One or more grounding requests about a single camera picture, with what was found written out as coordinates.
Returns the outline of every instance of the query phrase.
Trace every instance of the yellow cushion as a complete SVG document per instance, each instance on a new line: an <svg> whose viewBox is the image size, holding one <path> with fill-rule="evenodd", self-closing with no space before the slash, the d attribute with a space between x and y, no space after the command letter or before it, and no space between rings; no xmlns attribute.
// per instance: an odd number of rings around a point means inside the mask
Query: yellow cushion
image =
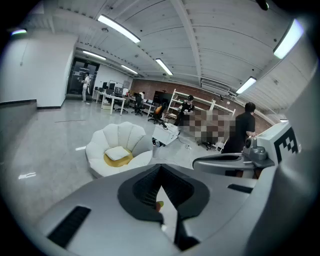
<svg viewBox="0 0 320 256"><path fill-rule="evenodd" d="M127 155L119 160L116 160L116 161L111 160L109 158L109 156L104 154L103 159L104 159L105 163L111 167L121 167L121 166L129 164L129 162L134 158L134 156L132 155L132 153L129 149L125 148L125 150L128 151L129 155Z"/></svg>

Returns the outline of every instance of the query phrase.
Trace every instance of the ceiling light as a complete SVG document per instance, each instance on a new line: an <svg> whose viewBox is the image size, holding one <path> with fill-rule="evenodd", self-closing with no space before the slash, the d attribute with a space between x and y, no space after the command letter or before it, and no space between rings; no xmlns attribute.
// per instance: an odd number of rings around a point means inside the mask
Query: ceiling light
<svg viewBox="0 0 320 256"><path fill-rule="evenodd" d="M30 173L27 173L27 174L21 174L21 175L19 175L18 180L31 178L31 177L34 177L34 176L36 176L35 172L30 172Z"/></svg>
<svg viewBox="0 0 320 256"><path fill-rule="evenodd" d="M128 68L125 65L121 65L121 67L125 68L126 70L129 70L130 72L134 73L134 74L138 74L136 71L133 71L131 68Z"/></svg>
<svg viewBox="0 0 320 256"><path fill-rule="evenodd" d="M250 86L252 86L255 82L257 81L257 79L255 79L254 77L250 77L237 91L237 94L242 94L246 89L248 89Z"/></svg>
<svg viewBox="0 0 320 256"><path fill-rule="evenodd" d="M103 16L103 15L100 15L100 17L98 18L98 21L102 22L102 23L108 25L109 27L115 29L116 31L120 32L121 34L123 34L124 36L126 36L127 38L132 40L134 43L140 42L140 39L138 37L136 37L134 34L129 32L127 29L125 29L123 26L121 26L117 22L113 21L112 19L110 19L106 16Z"/></svg>
<svg viewBox="0 0 320 256"><path fill-rule="evenodd" d="M18 29L16 31L13 31L11 33L11 36L15 35L15 34L22 34L22 33L27 33L27 31L25 29Z"/></svg>
<svg viewBox="0 0 320 256"><path fill-rule="evenodd" d="M92 52L88 52L88 51L86 51L86 50L84 50L83 53L84 53L84 54L89 54L89 55L91 55L91 56L94 56L94 57L96 57L96 58L102 59L102 60L104 60L104 61L106 60L105 57L101 57L101 56L99 56L99 55L96 55L96 54L94 54L94 53L92 53Z"/></svg>
<svg viewBox="0 0 320 256"><path fill-rule="evenodd" d="M81 147L77 147L75 149L75 151L79 151L79 150L85 150L86 149L86 146L81 146Z"/></svg>
<svg viewBox="0 0 320 256"><path fill-rule="evenodd" d="M294 19L290 29L283 35L276 48L274 48L273 54L279 59L282 59L295 46L303 33L303 27Z"/></svg>
<svg viewBox="0 0 320 256"><path fill-rule="evenodd" d="M163 61L160 58L155 59L155 61L158 62L158 64L164 69L165 72L167 72L169 76L173 75L169 68L163 63Z"/></svg>

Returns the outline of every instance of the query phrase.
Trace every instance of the white partition wall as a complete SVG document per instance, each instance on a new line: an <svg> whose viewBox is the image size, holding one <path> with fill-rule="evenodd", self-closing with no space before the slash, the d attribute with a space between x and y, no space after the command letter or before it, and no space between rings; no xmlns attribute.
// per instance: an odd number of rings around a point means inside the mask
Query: white partition wall
<svg viewBox="0 0 320 256"><path fill-rule="evenodd" d="M1 56L0 102L36 99L38 107L61 106L77 39L49 30L12 36Z"/></svg>
<svg viewBox="0 0 320 256"><path fill-rule="evenodd" d="M110 80L111 80L111 83L118 82L119 85L115 85L117 87L123 87L124 82L128 81L129 87L131 87L131 83L133 81L133 78L124 74L124 73L121 73L118 70L115 70L111 67L100 64L99 70L96 74L94 86L95 87L102 87L104 82L107 82L108 86L109 86Z"/></svg>

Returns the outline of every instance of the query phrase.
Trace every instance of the person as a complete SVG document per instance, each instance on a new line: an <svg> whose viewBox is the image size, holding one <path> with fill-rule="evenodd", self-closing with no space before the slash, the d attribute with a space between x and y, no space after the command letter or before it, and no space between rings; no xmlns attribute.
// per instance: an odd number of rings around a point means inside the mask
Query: person
<svg viewBox="0 0 320 256"><path fill-rule="evenodd" d="M244 106L244 113L239 114L235 118L235 131L230 134L229 140L224 145L222 153L240 153L245 146L246 139L251 136L255 137L256 120L254 117L254 111L256 105L252 102L248 102Z"/></svg>
<svg viewBox="0 0 320 256"><path fill-rule="evenodd" d="M145 92L143 91L143 92L139 92L139 94L141 95L141 98L142 98L142 100L144 100L145 99Z"/></svg>
<svg viewBox="0 0 320 256"><path fill-rule="evenodd" d="M85 73L85 79L81 81L83 83L82 87L82 102L86 102L86 90L90 84L89 72Z"/></svg>
<svg viewBox="0 0 320 256"><path fill-rule="evenodd" d="M186 121L188 118L186 116L191 115L194 112L195 106L193 105L194 97L189 95L187 100L180 106L181 111L176 117L174 122L175 126L183 125L183 121Z"/></svg>

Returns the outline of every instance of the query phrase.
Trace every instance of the computer monitor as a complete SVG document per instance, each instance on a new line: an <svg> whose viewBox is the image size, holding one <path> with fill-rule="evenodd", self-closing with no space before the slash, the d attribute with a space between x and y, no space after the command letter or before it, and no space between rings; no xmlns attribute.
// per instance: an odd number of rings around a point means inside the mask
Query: computer monitor
<svg viewBox="0 0 320 256"><path fill-rule="evenodd" d="M112 89L106 89L105 90L105 93L108 94L108 95L112 95L114 93L114 90Z"/></svg>
<svg viewBox="0 0 320 256"><path fill-rule="evenodd" d="M114 82L109 83L109 89L114 90L115 89L115 85L116 84Z"/></svg>
<svg viewBox="0 0 320 256"><path fill-rule="evenodd" d="M154 97L153 97L153 102L158 103L158 104L163 104L163 103L169 103L171 101L172 94L171 93L165 93L163 91L155 91L154 92Z"/></svg>
<svg viewBox="0 0 320 256"><path fill-rule="evenodd" d="M115 87L114 88L114 95L115 96L122 96L123 92L124 92L123 88L120 88L120 87Z"/></svg>

